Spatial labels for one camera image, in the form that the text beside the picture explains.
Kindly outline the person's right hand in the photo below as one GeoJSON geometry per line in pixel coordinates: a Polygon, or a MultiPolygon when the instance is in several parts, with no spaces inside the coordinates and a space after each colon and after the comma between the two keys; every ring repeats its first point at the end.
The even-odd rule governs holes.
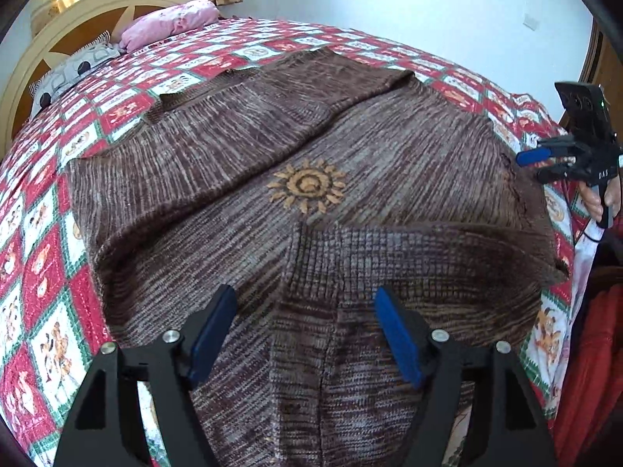
{"type": "Polygon", "coordinates": [[[580,195],[583,204],[590,217],[599,223],[602,220],[604,205],[610,209],[611,214],[616,216],[621,210],[621,184],[620,178],[616,177],[608,183],[604,194],[604,205],[602,204],[599,193],[595,193],[590,189],[584,181],[579,182],[580,195]]]}

